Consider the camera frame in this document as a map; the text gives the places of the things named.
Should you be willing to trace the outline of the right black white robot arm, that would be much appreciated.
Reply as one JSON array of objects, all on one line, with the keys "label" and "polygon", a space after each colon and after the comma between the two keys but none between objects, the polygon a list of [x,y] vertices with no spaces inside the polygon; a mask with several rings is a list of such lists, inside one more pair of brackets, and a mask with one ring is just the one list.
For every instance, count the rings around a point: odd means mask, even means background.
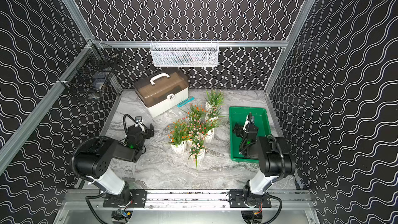
[{"label": "right black white robot arm", "polygon": [[229,193],[231,208],[270,207],[271,196],[267,193],[272,184],[295,173],[295,164],[288,151],[284,151],[286,140],[271,134],[258,136],[252,113],[243,125],[236,124],[233,133],[241,138],[238,151],[246,159],[257,160],[259,171],[248,180],[242,190]]}]

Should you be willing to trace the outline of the green grass potted plant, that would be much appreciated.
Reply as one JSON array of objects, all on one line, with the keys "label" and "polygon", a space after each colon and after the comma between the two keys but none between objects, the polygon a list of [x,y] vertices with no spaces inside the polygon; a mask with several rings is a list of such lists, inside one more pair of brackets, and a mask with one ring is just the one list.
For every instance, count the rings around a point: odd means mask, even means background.
[{"label": "green grass potted plant", "polygon": [[214,107],[219,107],[224,103],[224,93],[220,90],[206,91],[206,110],[209,112]]}]

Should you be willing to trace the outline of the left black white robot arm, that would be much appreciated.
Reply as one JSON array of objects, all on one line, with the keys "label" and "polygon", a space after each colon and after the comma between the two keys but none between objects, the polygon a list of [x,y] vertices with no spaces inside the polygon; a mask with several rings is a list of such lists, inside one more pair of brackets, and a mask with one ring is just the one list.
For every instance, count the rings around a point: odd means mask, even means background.
[{"label": "left black white robot arm", "polygon": [[110,168],[111,160],[136,163],[146,152],[145,140],[154,136],[152,124],[146,127],[139,123],[125,130],[125,143],[107,136],[94,136],[76,148],[70,161],[77,177],[94,184],[105,195],[105,207],[126,207],[134,202],[128,182]]}]

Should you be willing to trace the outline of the pink flower potted plant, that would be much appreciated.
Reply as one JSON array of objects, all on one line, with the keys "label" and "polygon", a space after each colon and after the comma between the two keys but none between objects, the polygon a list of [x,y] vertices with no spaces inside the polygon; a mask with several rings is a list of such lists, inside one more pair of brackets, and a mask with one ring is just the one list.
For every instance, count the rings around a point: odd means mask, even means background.
[{"label": "pink flower potted plant", "polygon": [[205,139],[199,138],[192,141],[189,147],[189,158],[195,163],[198,168],[199,163],[204,159],[206,154]]}]

